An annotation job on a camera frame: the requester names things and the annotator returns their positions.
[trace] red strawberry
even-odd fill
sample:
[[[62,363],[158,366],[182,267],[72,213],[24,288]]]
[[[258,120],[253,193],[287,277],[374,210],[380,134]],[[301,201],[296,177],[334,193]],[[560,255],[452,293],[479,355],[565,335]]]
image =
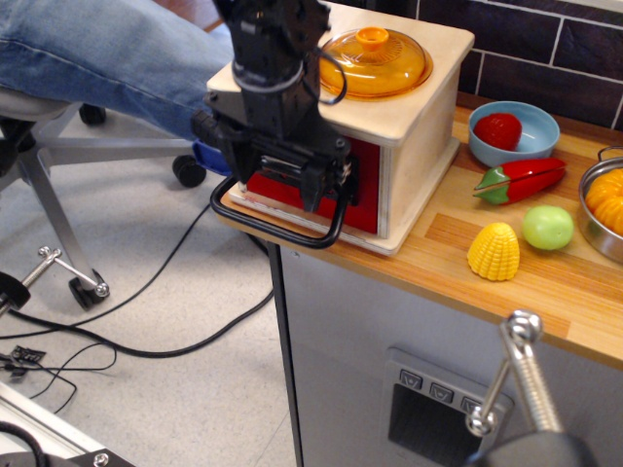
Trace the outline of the red strawberry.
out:
[[[490,114],[478,121],[474,134],[495,148],[515,151],[522,137],[522,123],[513,114]]]

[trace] button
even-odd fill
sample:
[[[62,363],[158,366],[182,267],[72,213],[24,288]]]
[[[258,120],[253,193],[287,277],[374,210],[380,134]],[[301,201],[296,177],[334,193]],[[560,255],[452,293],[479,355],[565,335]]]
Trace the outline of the button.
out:
[[[435,384],[434,382],[430,385],[430,395],[433,399],[445,402],[446,404],[452,404],[452,400],[455,398],[453,390],[440,386],[439,384]]]
[[[405,370],[400,372],[400,382],[412,389],[421,389],[421,377]]]
[[[463,397],[463,400],[460,402],[460,408],[465,413],[473,413],[474,409],[476,409],[478,406],[480,406],[480,402],[469,399],[468,397]]]

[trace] blue jeans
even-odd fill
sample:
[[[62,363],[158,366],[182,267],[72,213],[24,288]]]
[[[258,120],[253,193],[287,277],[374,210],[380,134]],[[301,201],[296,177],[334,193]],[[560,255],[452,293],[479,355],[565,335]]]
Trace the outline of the blue jeans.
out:
[[[0,86],[186,139],[206,81],[233,56],[225,26],[205,33],[152,0],[0,0]]]

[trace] stainless steel pot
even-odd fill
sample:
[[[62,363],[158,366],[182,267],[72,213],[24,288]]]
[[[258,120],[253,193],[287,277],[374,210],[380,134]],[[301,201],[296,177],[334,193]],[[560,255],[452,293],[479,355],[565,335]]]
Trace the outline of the stainless steel pot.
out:
[[[579,186],[580,203],[578,211],[578,227],[588,242],[604,256],[619,263],[623,263],[623,236],[617,235],[598,221],[586,206],[586,194],[597,177],[610,172],[614,168],[623,168],[623,158],[603,160],[602,154],[606,151],[621,149],[623,146],[610,146],[598,152],[599,162],[589,168],[582,176]]]

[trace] red pepper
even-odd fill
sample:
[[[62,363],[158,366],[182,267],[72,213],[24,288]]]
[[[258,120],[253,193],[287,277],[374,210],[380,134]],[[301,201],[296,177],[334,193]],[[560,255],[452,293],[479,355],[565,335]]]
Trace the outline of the red pepper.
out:
[[[560,159],[528,159],[490,168],[474,194],[491,204],[510,204],[540,192],[565,175],[566,162]]]

